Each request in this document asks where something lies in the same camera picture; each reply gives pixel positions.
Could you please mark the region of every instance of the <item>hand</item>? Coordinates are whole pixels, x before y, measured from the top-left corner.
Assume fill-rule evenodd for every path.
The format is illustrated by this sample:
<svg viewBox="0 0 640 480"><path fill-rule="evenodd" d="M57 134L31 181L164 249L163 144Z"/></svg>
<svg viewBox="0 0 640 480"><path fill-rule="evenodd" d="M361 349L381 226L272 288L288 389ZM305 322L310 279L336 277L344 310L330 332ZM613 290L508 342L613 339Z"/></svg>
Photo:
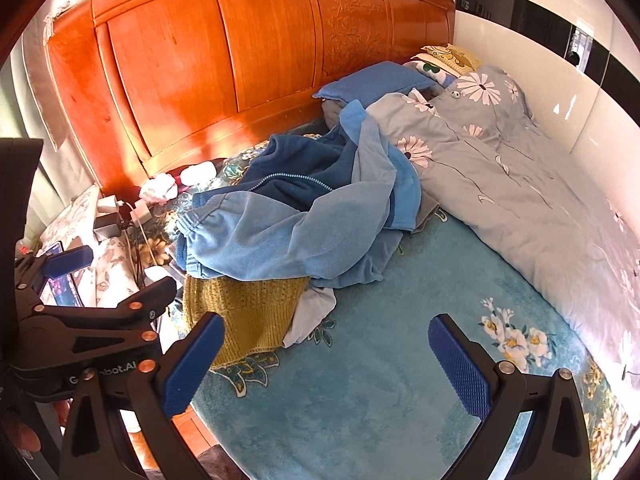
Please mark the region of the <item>hand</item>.
<svg viewBox="0 0 640 480"><path fill-rule="evenodd" d="M53 407L58 412L60 426L66 426L69 416L68 400L57 400L53 402ZM6 412L2 416L2 425L12 444L18 449L36 453L40 451L40 439L29 426L23 423L14 412Z"/></svg>

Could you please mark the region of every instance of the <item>blue gripper pad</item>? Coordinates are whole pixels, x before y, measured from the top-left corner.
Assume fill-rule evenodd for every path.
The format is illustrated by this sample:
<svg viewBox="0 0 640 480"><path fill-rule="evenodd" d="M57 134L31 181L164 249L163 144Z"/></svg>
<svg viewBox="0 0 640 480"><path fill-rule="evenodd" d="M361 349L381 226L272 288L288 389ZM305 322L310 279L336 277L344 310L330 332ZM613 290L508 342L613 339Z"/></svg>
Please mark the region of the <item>blue gripper pad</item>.
<svg viewBox="0 0 640 480"><path fill-rule="evenodd" d="M485 420L492 406L490 385L439 316L429 323L429 346L466 412Z"/></svg>
<svg viewBox="0 0 640 480"><path fill-rule="evenodd" d="M172 357L178 356L179 360L175 364L171 363L173 367L164 378L161 372L156 377L161 380L162 391L159 393L162 410L167 417L185 412L202 378L222 347L224 338L223 319L217 314L207 312L185 339L176 341L168 349L161 365L164 364L164 358L172 361Z"/></svg>
<svg viewBox="0 0 640 480"><path fill-rule="evenodd" d="M42 267L42 275L45 278L55 280L90 266L93 260L94 252L92 248L83 245L70 251L50 256Z"/></svg>

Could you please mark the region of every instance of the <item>carved floral pattern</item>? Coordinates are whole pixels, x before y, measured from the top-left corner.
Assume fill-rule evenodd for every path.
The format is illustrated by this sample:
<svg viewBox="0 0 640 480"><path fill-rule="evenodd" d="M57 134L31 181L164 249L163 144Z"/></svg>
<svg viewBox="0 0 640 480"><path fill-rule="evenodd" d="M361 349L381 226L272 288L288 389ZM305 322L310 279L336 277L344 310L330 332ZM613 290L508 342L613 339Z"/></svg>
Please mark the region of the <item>carved floral pattern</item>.
<svg viewBox="0 0 640 480"><path fill-rule="evenodd" d="M324 26L325 75L354 72L385 59L385 0L319 0Z"/></svg>

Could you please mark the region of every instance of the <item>yellow pillow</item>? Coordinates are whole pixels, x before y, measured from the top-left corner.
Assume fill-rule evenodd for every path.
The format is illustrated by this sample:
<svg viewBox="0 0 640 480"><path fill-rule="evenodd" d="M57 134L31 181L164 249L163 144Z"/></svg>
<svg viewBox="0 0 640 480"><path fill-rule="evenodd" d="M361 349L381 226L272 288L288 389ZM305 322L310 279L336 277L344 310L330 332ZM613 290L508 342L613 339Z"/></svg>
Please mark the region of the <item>yellow pillow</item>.
<svg viewBox="0 0 640 480"><path fill-rule="evenodd" d="M440 60L460 75L474 72L482 65L476 56L462 48L448 44L447 46L428 45L422 48L427 54Z"/></svg>

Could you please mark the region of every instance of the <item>wooden floor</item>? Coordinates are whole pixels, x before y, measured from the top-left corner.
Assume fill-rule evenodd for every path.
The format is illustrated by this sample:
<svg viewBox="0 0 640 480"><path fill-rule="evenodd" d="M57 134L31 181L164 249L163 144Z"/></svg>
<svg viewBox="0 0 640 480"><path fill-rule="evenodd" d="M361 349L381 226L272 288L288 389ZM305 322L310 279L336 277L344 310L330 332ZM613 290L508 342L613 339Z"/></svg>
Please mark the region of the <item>wooden floor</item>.
<svg viewBox="0 0 640 480"><path fill-rule="evenodd" d="M203 451L206 451L218 443L216 438L200 420L200 417L196 415L196 412L193 411L191 406L189 406L187 411L183 414L174 416L173 421L175 427L180 432L182 438L195 456L198 456ZM146 444L145 437L142 435L142 432L129 433L129 438L131 439L133 449L135 449L142 467L144 469L157 468L158 464L151 455L151 451Z"/></svg>

